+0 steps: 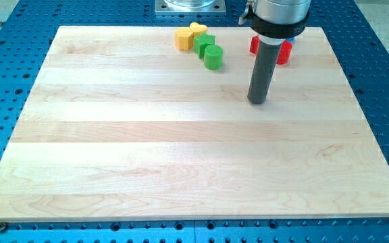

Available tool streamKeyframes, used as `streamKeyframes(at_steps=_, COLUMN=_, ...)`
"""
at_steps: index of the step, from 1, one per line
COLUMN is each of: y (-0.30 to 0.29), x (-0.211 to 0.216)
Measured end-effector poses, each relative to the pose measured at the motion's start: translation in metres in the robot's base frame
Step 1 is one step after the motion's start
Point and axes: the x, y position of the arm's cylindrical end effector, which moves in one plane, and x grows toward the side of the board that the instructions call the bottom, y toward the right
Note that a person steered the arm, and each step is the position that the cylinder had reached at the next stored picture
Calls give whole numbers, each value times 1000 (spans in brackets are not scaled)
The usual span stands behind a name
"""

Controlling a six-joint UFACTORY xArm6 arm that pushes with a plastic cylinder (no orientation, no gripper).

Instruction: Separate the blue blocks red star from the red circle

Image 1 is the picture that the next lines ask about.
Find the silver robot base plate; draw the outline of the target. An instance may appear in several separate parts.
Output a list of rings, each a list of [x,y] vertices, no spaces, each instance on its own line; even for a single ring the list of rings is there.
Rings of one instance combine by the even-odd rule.
[[[155,13],[162,15],[226,13],[224,0],[154,0],[154,5]]]

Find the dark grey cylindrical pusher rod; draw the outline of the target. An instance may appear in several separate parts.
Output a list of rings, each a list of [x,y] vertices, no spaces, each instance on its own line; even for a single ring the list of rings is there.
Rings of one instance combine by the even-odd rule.
[[[259,43],[247,95],[248,100],[252,104],[260,105],[266,100],[280,48],[281,45]]]

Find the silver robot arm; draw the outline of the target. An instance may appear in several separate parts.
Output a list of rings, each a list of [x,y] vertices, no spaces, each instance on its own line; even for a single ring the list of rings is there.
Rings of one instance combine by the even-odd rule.
[[[303,32],[310,4],[311,0],[247,0],[238,23],[250,21],[260,40],[247,95],[252,104],[265,102],[282,43]]]

